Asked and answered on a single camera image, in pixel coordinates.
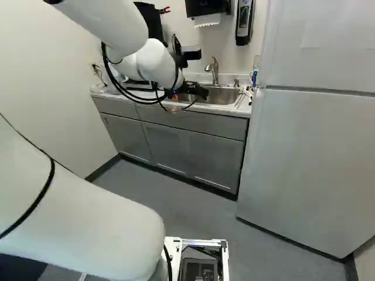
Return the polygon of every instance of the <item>gray floor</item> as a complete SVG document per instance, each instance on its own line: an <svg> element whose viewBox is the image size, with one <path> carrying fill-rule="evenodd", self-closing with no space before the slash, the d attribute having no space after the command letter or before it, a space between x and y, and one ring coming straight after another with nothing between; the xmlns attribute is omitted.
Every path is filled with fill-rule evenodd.
<svg viewBox="0 0 375 281"><path fill-rule="evenodd" d="M342 264L237 221L236 202L125 161L95 184L153 208L163 218L168 236L228 240L231 281L345 280ZM77 281L78 277L49 266L39 281Z"/></svg>

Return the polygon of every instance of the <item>black soap dispenser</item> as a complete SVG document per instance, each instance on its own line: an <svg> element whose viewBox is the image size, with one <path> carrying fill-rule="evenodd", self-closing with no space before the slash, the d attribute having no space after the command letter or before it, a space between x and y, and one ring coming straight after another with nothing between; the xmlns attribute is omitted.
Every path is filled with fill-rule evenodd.
<svg viewBox="0 0 375 281"><path fill-rule="evenodd" d="M255 14L255 0L238 0L236 44L244 46L249 44L253 35Z"/></svg>

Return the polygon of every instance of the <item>countertop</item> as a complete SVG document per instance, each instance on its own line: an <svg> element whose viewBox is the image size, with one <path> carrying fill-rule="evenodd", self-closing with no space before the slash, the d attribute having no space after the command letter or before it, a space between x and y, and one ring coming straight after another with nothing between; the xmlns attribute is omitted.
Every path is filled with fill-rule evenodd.
<svg viewBox="0 0 375 281"><path fill-rule="evenodd" d="M147 92L147 91L135 91L132 90L134 94L143 97L143 98L153 98L155 97L155 92ZM158 91L158 95L161 97L164 95L163 91ZM94 94L91 93L92 97L96 98L105 98L108 100L116 100L116 101L124 101L134 103L133 101L127 99L123 95L114 95L114 94ZM195 111L195 112L204 112L204 113L211 113L211 114L220 114L220 115L227 115L227 116L235 116L235 117L242 117L242 118L250 118L252 106L249 104L248 96L243 97L238 105L236 104L229 104L229 105L214 105L214 104L200 104L196 103L193 104L188 109L184 109L187 111ZM162 101L162 104L167 108L182 108L189 105L188 103L181 103L181 102L173 102L173 101ZM150 105L154 107L160 107L159 104Z"/></svg>

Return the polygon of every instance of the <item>faucet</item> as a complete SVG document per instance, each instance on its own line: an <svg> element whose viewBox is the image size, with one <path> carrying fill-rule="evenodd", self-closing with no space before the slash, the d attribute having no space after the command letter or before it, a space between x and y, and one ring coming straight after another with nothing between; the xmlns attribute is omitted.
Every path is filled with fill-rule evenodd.
<svg viewBox="0 0 375 281"><path fill-rule="evenodd" d="M213 63L209 63L206 65L204 69L206 72L212 72L212 84L218 85L219 84L219 64L215 57L213 58Z"/></svg>

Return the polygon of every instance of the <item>freezer door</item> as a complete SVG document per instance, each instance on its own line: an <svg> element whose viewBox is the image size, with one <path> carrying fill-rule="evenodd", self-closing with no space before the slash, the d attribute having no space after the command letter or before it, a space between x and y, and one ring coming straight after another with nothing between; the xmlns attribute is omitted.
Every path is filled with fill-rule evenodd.
<svg viewBox="0 0 375 281"><path fill-rule="evenodd" d="M375 1L272 0L262 85L375 92Z"/></svg>
<svg viewBox="0 0 375 281"><path fill-rule="evenodd" d="M343 258L375 234L375 98L260 90L237 216Z"/></svg>

